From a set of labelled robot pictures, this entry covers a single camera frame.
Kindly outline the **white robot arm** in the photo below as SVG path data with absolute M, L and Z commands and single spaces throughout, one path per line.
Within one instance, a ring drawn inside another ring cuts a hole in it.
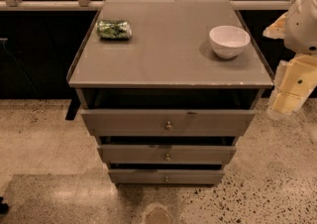
M 267 114 L 279 119 L 299 110 L 317 86 L 317 0 L 295 0 L 263 35 L 283 39 L 295 52 L 293 59 L 279 63 L 268 101 Z

